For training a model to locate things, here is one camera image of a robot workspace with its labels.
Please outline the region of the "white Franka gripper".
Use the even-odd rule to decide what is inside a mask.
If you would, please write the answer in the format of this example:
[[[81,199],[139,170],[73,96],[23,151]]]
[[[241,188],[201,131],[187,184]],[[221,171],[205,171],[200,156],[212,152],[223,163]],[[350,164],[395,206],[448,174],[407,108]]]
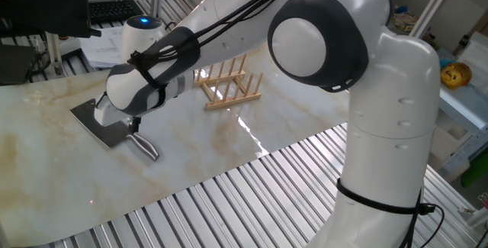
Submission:
[[[106,94],[102,94],[95,100],[94,118],[101,126],[109,126],[119,121],[128,121],[130,134],[137,133],[140,129],[141,117],[131,117],[115,108]]]

